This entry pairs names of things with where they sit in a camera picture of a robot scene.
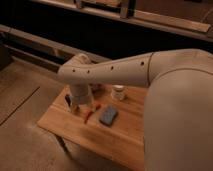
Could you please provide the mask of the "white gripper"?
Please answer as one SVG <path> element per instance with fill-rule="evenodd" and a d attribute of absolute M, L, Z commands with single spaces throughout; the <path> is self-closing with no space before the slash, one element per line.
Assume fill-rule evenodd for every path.
<path fill-rule="evenodd" d="M 88 84 L 70 85 L 70 93 L 72 106 L 92 106 L 93 94 Z"/>

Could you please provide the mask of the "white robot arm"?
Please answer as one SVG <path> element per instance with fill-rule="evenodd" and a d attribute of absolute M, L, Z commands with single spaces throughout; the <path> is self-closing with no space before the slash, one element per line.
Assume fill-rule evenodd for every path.
<path fill-rule="evenodd" d="M 58 76 L 73 101 L 91 101 L 88 85 L 146 87 L 145 171 L 213 171 L 213 54 L 179 49 L 92 64 L 78 54 Z"/>

